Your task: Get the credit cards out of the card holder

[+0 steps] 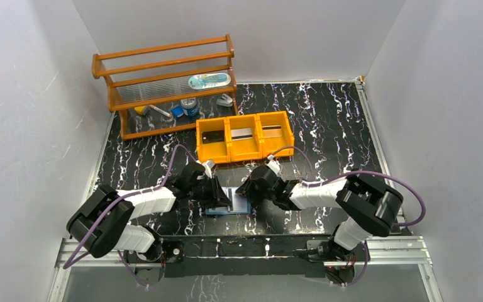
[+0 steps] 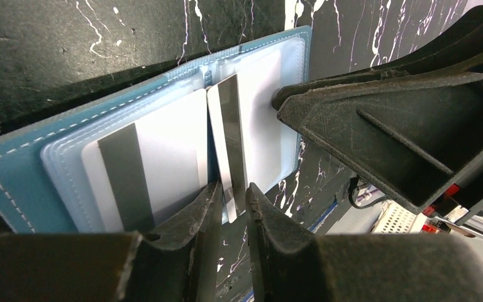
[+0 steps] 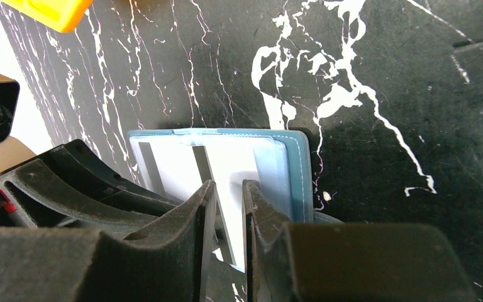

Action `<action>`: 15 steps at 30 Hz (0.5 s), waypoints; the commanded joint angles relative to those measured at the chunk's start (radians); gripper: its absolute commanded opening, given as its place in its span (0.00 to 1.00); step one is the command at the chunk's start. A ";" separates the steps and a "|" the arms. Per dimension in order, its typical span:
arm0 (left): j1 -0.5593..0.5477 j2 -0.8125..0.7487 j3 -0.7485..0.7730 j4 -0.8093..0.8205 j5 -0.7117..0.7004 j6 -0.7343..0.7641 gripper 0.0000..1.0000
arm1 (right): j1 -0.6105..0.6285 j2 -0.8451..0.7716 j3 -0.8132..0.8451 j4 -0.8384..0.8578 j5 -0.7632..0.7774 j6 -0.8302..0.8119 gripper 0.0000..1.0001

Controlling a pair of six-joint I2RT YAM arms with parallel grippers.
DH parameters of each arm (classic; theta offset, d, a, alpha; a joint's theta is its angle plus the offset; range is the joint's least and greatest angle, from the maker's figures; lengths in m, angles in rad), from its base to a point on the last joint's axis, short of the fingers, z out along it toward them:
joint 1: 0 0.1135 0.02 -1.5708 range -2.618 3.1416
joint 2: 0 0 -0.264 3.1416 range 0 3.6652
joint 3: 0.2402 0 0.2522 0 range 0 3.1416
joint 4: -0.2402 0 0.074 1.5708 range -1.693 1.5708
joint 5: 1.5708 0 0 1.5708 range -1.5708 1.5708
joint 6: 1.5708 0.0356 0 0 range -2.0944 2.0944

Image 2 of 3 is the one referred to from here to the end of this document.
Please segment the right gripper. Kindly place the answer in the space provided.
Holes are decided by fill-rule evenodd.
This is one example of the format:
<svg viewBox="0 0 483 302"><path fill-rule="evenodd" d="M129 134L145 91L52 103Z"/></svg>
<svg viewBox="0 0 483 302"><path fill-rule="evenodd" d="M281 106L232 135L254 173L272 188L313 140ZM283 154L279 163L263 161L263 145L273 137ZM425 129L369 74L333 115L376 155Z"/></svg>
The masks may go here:
<svg viewBox="0 0 483 302"><path fill-rule="evenodd" d="M277 117L413 213L483 216L483 62L313 89Z"/></svg>

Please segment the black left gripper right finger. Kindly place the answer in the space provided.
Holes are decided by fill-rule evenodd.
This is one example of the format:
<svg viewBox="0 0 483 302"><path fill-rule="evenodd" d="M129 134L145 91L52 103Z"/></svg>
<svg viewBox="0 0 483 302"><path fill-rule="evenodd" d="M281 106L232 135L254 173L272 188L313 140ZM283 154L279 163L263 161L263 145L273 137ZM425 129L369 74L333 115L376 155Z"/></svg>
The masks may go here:
<svg viewBox="0 0 483 302"><path fill-rule="evenodd" d="M483 264L449 234L318 236L246 191L256 301L483 301Z"/></svg>

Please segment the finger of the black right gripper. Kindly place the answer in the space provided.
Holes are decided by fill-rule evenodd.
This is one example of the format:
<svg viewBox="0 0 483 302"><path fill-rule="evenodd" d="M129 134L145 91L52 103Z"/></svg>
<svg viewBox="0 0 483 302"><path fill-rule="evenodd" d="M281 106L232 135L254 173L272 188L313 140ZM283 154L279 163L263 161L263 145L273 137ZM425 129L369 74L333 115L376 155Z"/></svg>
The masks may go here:
<svg viewBox="0 0 483 302"><path fill-rule="evenodd" d="M272 107L279 109L288 97L313 89L424 74L461 63L482 52L483 5L472 8L433 41L400 59L355 72L285 86L275 95Z"/></svg>

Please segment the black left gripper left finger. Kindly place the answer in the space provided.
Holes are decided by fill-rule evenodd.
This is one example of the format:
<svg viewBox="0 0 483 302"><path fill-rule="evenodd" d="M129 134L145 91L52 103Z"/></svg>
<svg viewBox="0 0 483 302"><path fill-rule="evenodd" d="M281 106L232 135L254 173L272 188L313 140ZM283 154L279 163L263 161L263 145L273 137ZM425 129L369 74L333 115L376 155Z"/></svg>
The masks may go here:
<svg viewBox="0 0 483 302"><path fill-rule="evenodd" d="M223 188L150 233L0 234L0 301L214 301Z"/></svg>

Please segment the white card with grey stripe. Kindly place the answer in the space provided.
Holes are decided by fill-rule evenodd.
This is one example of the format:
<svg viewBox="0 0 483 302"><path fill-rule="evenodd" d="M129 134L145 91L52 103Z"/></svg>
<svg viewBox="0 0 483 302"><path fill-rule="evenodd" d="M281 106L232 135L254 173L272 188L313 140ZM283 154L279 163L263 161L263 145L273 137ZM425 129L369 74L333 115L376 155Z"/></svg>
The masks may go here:
<svg viewBox="0 0 483 302"><path fill-rule="evenodd" d="M206 97L226 214L233 223L245 212L248 186L237 75L207 88Z"/></svg>

